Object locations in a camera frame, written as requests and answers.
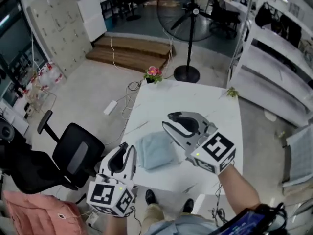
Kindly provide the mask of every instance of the concrete floor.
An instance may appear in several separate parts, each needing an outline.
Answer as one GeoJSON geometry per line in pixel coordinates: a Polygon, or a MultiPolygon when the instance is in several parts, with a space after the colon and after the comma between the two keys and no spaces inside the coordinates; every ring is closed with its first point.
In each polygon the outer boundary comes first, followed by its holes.
{"type": "MultiPolygon", "coordinates": [[[[173,74],[175,67],[186,63],[187,44],[174,42],[177,52],[176,57],[170,62],[168,68],[164,70],[165,77],[173,74]]],[[[194,46],[191,65],[198,68],[201,73],[199,83],[211,86],[224,87],[226,70],[230,58],[205,48],[194,46]]],[[[112,100],[118,100],[125,95],[126,86],[132,81],[140,81],[142,74],[133,70],[116,69],[109,64],[94,61],[85,61],[77,68],[68,81],[62,85],[56,95],[57,99],[52,108],[53,115],[49,121],[51,128],[60,136],[68,124],[75,122],[94,134],[103,143],[115,140],[121,133],[125,121],[121,118],[121,110],[124,108],[124,101],[121,100],[110,116],[103,114],[103,110],[112,100]]],[[[43,111],[50,109],[53,96],[45,102],[43,111]]],[[[282,148],[282,140],[276,138],[275,133],[285,131],[290,134],[294,127],[279,117],[275,122],[267,120],[264,111],[244,99],[239,99],[243,144],[244,144],[244,177],[257,189],[263,203],[277,205],[281,201],[294,204],[299,199],[309,197],[312,193],[305,196],[286,199],[282,195],[280,182],[283,178],[285,152],[282,148]]],[[[45,151],[52,155],[56,143],[46,132],[39,135],[36,132],[38,123],[43,113],[34,114],[29,118],[30,127],[27,138],[33,144],[34,150],[45,151]]],[[[119,145],[120,139],[110,145],[106,145],[106,151],[110,151],[119,145]]],[[[5,178],[5,189],[16,190],[11,178],[5,178]]],[[[77,201],[83,193],[87,191],[88,184],[79,191],[71,191],[64,187],[54,187],[44,194],[52,194],[61,200],[77,201]]],[[[146,208],[144,201],[145,188],[140,188],[136,200],[136,216],[142,220],[146,208]]],[[[176,194],[167,191],[156,190],[156,196],[164,208],[167,219],[175,218],[183,206],[187,194],[176,194]]],[[[211,209],[216,205],[216,197],[206,196],[205,203],[200,209],[199,214],[205,218],[211,218],[211,209]]],[[[82,211],[87,209],[83,201],[80,205],[82,211]]],[[[225,209],[226,218],[234,216],[226,197],[222,196],[220,207],[225,209]]],[[[137,221],[128,218],[128,234],[136,235],[139,233],[137,221]]],[[[102,230],[105,225],[105,218],[101,218],[95,227],[102,230]]]]}

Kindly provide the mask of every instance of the khaki pants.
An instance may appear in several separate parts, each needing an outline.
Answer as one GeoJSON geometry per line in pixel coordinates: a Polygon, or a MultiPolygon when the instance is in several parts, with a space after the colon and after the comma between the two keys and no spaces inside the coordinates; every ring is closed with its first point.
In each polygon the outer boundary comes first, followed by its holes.
{"type": "MultiPolygon", "coordinates": [[[[189,213],[181,214],[181,216],[184,216],[184,215],[192,215],[192,216],[203,218],[200,215],[193,215],[189,213]]],[[[163,214],[161,207],[157,204],[148,205],[144,214],[143,221],[142,221],[141,234],[142,235],[145,234],[151,225],[158,223],[160,221],[163,221],[163,220],[164,220],[164,214],[163,214]]]]}

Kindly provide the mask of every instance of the wooden step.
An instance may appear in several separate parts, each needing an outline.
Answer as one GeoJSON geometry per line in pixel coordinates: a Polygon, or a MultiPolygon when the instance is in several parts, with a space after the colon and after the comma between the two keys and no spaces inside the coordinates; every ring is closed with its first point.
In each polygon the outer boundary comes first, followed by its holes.
{"type": "MultiPolygon", "coordinates": [[[[95,43],[95,46],[112,49],[111,37],[100,38],[95,43]]],[[[168,58],[171,49],[170,44],[126,37],[113,37],[112,46],[114,50],[117,49],[131,50],[133,52],[139,52],[150,56],[162,58],[168,58]]]]}
{"type": "MultiPolygon", "coordinates": [[[[113,64],[113,50],[96,46],[86,55],[87,59],[113,64]]],[[[154,57],[143,53],[117,49],[114,54],[114,62],[117,66],[129,68],[135,71],[145,72],[150,66],[160,69],[166,64],[167,58],[154,57]]]]}

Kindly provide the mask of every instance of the fan base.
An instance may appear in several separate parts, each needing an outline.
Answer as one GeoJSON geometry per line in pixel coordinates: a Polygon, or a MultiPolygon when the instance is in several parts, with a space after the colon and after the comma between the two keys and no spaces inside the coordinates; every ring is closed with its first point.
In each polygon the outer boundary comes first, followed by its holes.
{"type": "Polygon", "coordinates": [[[197,83],[200,79],[199,71],[192,66],[189,66],[188,73],[186,72],[186,65],[178,66],[174,70],[174,78],[177,81],[188,82],[188,83],[197,83]]]}
{"type": "Polygon", "coordinates": [[[127,21],[133,21],[133,20],[138,20],[140,18],[141,18],[140,15],[131,15],[131,16],[127,17],[126,20],[127,21]]]}

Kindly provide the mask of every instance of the white shelf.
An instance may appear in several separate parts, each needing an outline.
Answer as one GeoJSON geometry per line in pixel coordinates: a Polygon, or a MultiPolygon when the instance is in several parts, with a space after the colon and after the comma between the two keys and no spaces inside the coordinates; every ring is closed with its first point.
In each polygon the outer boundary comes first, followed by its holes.
{"type": "Polygon", "coordinates": [[[279,10],[285,16],[289,17],[292,21],[298,24],[309,36],[313,37],[313,32],[307,27],[302,21],[300,21],[296,16],[290,13],[284,6],[272,1],[272,0],[265,0],[270,6],[274,7],[275,9],[279,10]]]}
{"type": "Polygon", "coordinates": [[[276,58],[251,45],[244,66],[277,84],[313,111],[313,90],[276,58]]]}
{"type": "Polygon", "coordinates": [[[288,58],[303,72],[305,72],[311,79],[313,79],[313,70],[309,67],[303,57],[303,54],[298,48],[296,48],[287,40],[283,39],[281,36],[277,35],[275,32],[269,29],[261,29],[257,25],[255,25],[255,29],[257,31],[254,34],[254,38],[256,40],[271,47],[275,51],[288,58]]]}
{"type": "Polygon", "coordinates": [[[308,124],[305,107],[288,93],[263,78],[240,69],[229,82],[239,96],[277,114],[296,126],[308,124]]]}

